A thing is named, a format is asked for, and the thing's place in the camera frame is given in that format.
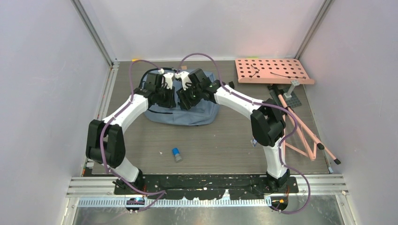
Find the blue grey student backpack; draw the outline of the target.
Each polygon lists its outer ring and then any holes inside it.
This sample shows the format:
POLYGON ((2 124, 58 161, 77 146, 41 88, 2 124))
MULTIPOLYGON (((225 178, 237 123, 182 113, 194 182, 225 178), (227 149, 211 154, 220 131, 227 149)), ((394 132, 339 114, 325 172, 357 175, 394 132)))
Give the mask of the blue grey student backpack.
POLYGON ((179 98, 175 94, 176 107, 164 108, 158 105, 152 105, 144 112, 144 115, 153 122, 180 125, 180 126, 201 126, 214 122, 220 105, 210 101, 201 100, 190 110, 181 109, 179 98))

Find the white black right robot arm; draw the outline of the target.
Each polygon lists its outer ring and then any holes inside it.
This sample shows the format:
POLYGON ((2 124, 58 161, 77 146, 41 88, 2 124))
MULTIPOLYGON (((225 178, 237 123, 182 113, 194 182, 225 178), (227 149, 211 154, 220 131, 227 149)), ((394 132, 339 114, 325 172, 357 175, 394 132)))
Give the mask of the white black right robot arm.
POLYGON ((211 81, 202 69, 175 74, 182 83, 177 91, 182 109, 190 110, 201 100, 226 106, 250 120, 252 136, 263 147, 266 161, 266 183, 273 192, 287 185, 290 170, 285 165, 283 137, 286 127, 282 108, 272 99, 260 101, 248 97, 220 80, 211 81))

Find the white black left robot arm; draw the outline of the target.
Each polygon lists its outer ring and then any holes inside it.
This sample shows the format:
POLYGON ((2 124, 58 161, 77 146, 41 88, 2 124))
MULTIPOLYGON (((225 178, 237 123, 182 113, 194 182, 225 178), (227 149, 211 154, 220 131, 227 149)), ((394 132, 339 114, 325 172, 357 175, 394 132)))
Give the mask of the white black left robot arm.
POLYGON ((86 157, 126 180, 126 188, 139 194, 144 188, 142 171, 126 158, 124 132, 152 105, 173 108, 175 74, 162 69, 148 73, 142 86, 133 90, 127 101, 103 120, 92 120, 88 127, 86 157))

